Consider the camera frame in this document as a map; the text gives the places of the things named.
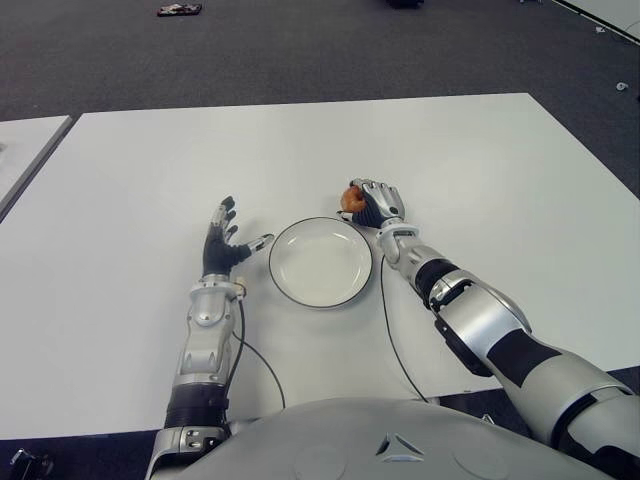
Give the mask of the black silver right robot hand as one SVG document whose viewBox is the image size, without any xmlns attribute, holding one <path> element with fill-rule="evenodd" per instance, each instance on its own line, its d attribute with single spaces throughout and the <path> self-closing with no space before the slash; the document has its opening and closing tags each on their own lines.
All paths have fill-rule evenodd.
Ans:
<svg viewBox="0 0 640 480">
<path fill-rule="evenodd" d="M 405 218 L 403 201 L 395 187 L 371 179 L 356 178 L 342 194 L 337 214 L 357 225 L 381 229 L 389 220 Z"/>
</svg>

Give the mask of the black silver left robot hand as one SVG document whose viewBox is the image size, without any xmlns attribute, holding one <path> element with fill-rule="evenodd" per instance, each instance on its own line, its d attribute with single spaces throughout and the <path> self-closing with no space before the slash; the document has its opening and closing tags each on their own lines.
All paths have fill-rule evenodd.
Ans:
<svg viewBox="0 0 640 480">
<path fill-rule="evenodd" d="M 205 238 L 202 256 L 202 276 L 229 276 L 232 269 L 274 241 L 273 234 L 264 234 L 244 244 L 231 244 L 231 237 L 238 231 L 232 225 L 237 212 L 232 196 L 224 198 L 215 210 Z"/>
</svg>

